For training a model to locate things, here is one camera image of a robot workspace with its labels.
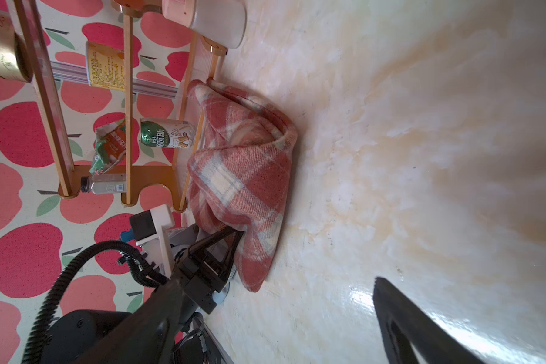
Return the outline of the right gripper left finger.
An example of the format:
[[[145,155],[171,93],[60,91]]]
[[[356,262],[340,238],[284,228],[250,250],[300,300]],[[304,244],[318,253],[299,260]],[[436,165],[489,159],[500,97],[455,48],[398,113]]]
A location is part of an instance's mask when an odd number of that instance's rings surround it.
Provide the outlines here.
[[[81,355],[76,363],[169,363],[182,329],[184,291],[177,279],[160,287],[134,314]]]

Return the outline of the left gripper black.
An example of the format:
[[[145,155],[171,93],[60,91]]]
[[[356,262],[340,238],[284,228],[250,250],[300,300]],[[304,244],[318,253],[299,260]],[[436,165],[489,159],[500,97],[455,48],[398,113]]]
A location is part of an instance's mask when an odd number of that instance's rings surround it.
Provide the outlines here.
[[[234,270],[234,256],[244,237],[243,231],[225,226],[209,234],[197,226],[180,230],[173,237],[173,273],[182,289],[203,312],[210,314],[218,303],[214,294],[228,286]]]

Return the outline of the red plaid skirt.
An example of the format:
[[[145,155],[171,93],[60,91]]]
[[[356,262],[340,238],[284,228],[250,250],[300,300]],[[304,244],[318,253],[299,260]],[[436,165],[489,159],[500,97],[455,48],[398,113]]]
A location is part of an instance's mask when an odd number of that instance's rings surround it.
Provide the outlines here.
[[[234,255],[243,286],[257,292],[277,250],[298,133],[270,101],[215,80],[187,89],[205,115],[205,146],[189,158],[188,206],[198,226],[244,232]]]

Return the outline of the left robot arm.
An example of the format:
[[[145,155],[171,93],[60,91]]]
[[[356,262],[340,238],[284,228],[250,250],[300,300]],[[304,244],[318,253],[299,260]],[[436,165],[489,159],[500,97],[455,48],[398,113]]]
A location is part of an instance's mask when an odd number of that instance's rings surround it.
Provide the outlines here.
[[[170,277],[156,271],[135,247],[121,241],[95,244],[71,260],[48,292],[24,349],[24,363],[210,363],[204,314],[217,306],[234,267],[243,232],[231,227],[177,255]],[[122,253],[133,278],[153,288],[137,311],[79,309],[54,316],[79,270],[96,255]]]

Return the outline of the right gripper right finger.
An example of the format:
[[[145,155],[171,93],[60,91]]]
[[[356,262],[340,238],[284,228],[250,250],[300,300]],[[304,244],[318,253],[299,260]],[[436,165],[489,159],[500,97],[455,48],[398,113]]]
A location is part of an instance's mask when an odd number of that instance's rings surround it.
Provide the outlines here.
[[[480,363],[388,279],[377,277],[373,303],[389,363]]]

